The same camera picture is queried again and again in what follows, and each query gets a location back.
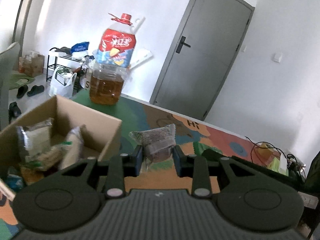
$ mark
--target green mat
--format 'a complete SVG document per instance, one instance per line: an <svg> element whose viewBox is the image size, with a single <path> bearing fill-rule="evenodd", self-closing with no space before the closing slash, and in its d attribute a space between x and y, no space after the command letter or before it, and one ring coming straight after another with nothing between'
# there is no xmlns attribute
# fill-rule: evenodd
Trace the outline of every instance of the green mat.
<svg viewBox="0 0 320 240"><path fill-rule="evenodd" d="M9 90L19 88L23 85L28 85L32 83L35 78L29 77L25 74L12 74L10 77L10 87Z"/></svg>

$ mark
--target chair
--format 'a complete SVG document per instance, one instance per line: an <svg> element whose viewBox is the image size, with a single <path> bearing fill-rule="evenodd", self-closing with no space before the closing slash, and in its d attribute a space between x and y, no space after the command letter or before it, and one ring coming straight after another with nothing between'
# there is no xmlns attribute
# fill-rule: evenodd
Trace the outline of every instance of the chair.
<svg viewBox="0 0 320 240"><path fill-rule="evenodd" d="M9 124L9 83L13 66L19 60L19 51L20 45L15 42L0 53L0 131Z"/></svg>

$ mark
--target gray door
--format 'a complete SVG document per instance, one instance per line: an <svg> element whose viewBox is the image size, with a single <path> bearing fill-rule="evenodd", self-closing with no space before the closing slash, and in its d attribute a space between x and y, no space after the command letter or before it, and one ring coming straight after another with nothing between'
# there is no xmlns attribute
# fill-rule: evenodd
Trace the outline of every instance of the gray door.
<svg viewBox="0 0 320 240"><path fill-rule="evenodd" d="M233 61L251 12L237 0L196 0L182 32L187 45L177 46L182 46L181 51L171 59L155 104L203 120Z"/></svg>

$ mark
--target cardboard carton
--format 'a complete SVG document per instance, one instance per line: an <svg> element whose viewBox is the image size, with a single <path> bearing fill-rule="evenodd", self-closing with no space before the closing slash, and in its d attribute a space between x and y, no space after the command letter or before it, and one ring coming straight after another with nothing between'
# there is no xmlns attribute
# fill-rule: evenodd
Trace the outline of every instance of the cardboard carton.
<svg viewBox="0 0 320 240"><path fill-rule="evenodd" d="M80 105L61 96L55 96L32 111L24 114L0 132L0 176L9 166L21 162L18 150L16 126L29 126L54 118L51 144L64 141L68 132L77 126L84 139L84 157L94 156L99 161L108 160L120 148L120 119Z"/></svg>
<svg viewBox="0 0 320 240"><path fill-rule="evenodd" d="M30 77L42 75L44 68L44 56L41 54L35 57L26 57L23 62L24 73Z"/></svg>

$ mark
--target slipper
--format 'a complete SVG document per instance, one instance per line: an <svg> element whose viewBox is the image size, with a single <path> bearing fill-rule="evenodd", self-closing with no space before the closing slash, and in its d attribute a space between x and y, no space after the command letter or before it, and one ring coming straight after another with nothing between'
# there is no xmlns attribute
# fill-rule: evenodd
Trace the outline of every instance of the slipper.
<svg viewBox="0 0 320 240"><path fill-rule="evenodd" d="M34 95L40 94L44 91L44 86L33 86L30 91L27 93L28 97L32 97Z"/></svg>
<svg viewBox="0 0 320 240"><path fill-rule="evenodd" d="M17 102L12 102L9 105L9 112L11 112L13 117L18 117L21 115L21 110L17 105Z"/></svg>
<svg viewBox="0 0 320 240"><path fill-rule="evenodd" d="M27 85L23 85L22 87L19 87L18 93L17 93L17 99L23 98L23 96L28 91L28 89L29 88Z"/></svg>

